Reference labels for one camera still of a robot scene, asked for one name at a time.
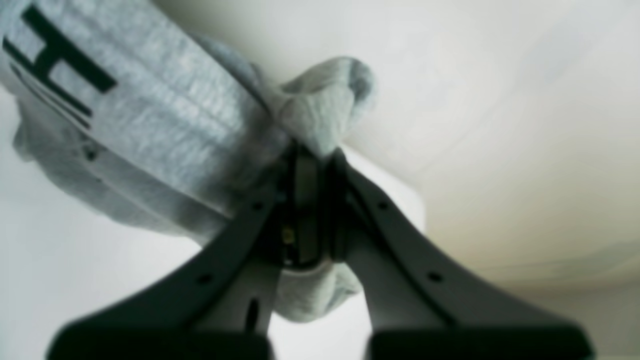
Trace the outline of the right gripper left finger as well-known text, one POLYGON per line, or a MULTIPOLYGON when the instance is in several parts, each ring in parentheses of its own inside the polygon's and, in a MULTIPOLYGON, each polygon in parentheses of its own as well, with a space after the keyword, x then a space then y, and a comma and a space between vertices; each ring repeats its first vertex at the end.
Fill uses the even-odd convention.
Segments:
POLYGON ((64 326, 48 360, 274 360, 281 275, 321 264, 321 164, 297 145, 218 237, 155 284, 64 326))

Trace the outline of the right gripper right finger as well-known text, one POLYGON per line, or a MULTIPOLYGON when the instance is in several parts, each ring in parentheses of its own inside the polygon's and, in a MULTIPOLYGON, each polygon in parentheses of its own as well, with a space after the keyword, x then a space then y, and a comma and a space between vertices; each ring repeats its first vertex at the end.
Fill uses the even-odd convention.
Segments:
POLYGON ((355 273, 372 326, 366 360, 592 360, 582 326, 458 264, 336 150, 334 254, 355 273))

